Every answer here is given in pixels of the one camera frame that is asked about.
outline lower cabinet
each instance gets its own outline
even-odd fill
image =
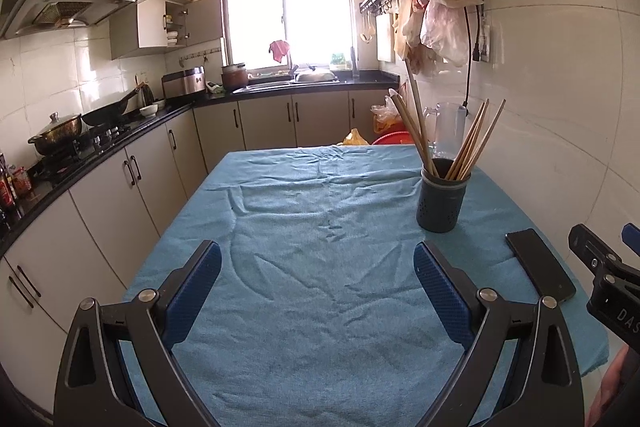
[[[207,171],[211,172],[227,153],[244,150],[238,102],[197,107],[193,114]]]
[[[126,287],[159,239],[137,181],[123,149],[69,190],[96,245]]]
[[[267,96],[238,102],[246,149],[280,149],[296,146],[291,96]]]
[[[17,277],[0,259],[0,363],[18,391],[53,413],[66,333],[28,298]]]
[[[380,136],[373,131],[372,105],[385,105],[388,89],[363,89],[349,91],[349,126],[356,127],[360,136],[373,143]]]
[[[162,235],[187,202],[164,125],[125,147],[136,185]]]
[[[169,146],[174,152],[182,187],[187,193],[187,198],[191,198],[207,177],[193,111],[188,110],[168,121],[166,132]]]
[[[82,299],[116,303],[126,289],[95,246],[68,192],[20,234],[4,258],[27,298],[65,331]]]
[[[349,134],[346,91],[294,94],[291,100],[298,147],[334,145]]]

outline glass pitcher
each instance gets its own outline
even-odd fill
[[[465,137],[466,108],[459,103],[440,102],[426,107],[423,116],[435,115],[434,153],[436,158],[454,159]]]

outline frying pan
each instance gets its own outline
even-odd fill
[[[131,92],[127,93],[123,99],[118,100],[117,102],[108,103],[107,105],[103,105],[101,108],[94,109],[82,115],[82,121],[85,124],[90,125],[91,127],[96,127],[97,125],[103,125],[105,123],[111,123],[118,120],[124,113],[124,110],[127,108],[127,102],[132,99],[134,96],[138,94],[138,91],[142,86],[145,86],[146,82],[142,82],[138,84],[135,89]]]

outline metal screw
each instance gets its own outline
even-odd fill
[[[87,297],[86,299],[83,299],[82,302],[80,303],[80,309],[87,311],[90,310],[91,308],[94,307],[95,304],[95,300],[91,297]]]
[[[558,306],[558,301],[556,301],[551,295],[545,295],[542,298],[542,303],[550,310]]]
[[[156,297],[156,290],[142,290],[138,294],[138,299],[143,302],[152,301]]]
[[[480,298],[483,301],[493,302],[495,301],[495,299],[498,298],[498,294],[495,292],[495,290],[492,290],[491,288],[482,288],[480,290]]]

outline white bowl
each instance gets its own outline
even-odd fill
[[[146,107],[140,108],[140,114],[145,118],[149,118],[150,116],[155,115],[158,112],[158,104],[152,103],[151,105],[147,105]]]

